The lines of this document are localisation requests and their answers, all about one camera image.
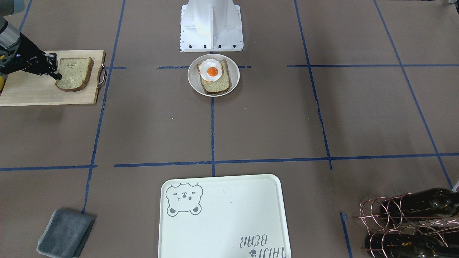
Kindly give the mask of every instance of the wooden cutting board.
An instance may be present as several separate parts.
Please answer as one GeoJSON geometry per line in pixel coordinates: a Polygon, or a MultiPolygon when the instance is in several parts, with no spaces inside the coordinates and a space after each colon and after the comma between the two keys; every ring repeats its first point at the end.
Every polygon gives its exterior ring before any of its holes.
{"type": "Polygon", "coordinates": [[[105,59],[104,50],[63,50],[45,51],[57,54],[57,65],[61,58],[91,57],[94,65],[88,85],[77,92],[65,92],[58,89],[49,75],[36,75],[17,71],[8,75],[3,92],[0,95],[0,106],[38,106],[91,104],[97,101],[97,85],[101,64],[105,59]]]}

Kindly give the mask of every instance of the yellow object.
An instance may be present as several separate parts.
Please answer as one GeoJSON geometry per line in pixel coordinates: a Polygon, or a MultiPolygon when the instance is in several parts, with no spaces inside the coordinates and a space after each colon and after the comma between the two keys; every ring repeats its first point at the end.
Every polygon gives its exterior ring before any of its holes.
{"type": "Polygon", "coordinates": [[[3,85],[5,85],[5,81],[2,76],[0,76],[0,91],[3,90],[3,85]]]}

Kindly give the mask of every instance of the round plate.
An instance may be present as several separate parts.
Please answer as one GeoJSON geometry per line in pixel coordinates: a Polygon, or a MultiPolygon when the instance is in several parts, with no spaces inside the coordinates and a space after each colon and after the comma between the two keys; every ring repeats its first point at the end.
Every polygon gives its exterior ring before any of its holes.
{"type": "Polygon", "coordinates": [[[196,60],[194,60],[190,68],[188,68],[188,81],[190,82],[191,86],[195,91],[203,94],[204,96],[208,97],[220,97],[223,95],[226,95],[230,93],[234,88],[236,88],[237,84],[239,83],[239,78],[241,75],[239,74],[239,68],[237,67],[236,63],[231,60],[231,58],[220,55],[220,54],[208,54],[208,55],[203,55],[201,57],[198,57],[196,60]],[[207,94],[204,91],[204,88],[201,85],[201,76],[199,75],[198,68],[196,67],[197,64],[200,64],[204,62],[207,59],[216,59],[218,61],[222,61],[223,59],[226,60],[226,63],[228,64],[228,74],[229,74],[229,90],[227,92],[219,93],[219,94],[207,94]]]}

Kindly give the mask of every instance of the fried egg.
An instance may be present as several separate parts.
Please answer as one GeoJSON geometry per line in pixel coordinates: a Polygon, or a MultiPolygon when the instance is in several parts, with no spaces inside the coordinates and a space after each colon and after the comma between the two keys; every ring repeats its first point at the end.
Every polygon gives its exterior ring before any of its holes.
{"type": "Polygon", "coordinates": [[[215,59],[207,59],[199,65],[199,74],[206,82],[214,82],[222,77],[222,66],[215,59]]]}

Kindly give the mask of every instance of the bear ear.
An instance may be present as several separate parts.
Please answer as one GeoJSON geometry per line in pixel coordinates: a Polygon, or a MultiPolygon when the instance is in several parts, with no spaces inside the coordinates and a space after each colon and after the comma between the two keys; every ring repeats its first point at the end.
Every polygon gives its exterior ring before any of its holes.
{"type": "Polygon", "coordinates": [[[196,206],[195,208],[193,208],[192,210],[190,210],[191,214],[193,215],[198,215],[199,213],[201,213],[201,205],[198,204],[198,206],[196,206]]]}
{"type": "Polygon", "coordinates": [[[175,217],[177,216],[177,214],[179,214],[176,210],[174,210],[173,208],[171,208],[170,206],[168,207],[168,215],[171,216],[171,217],[175,217]]]}

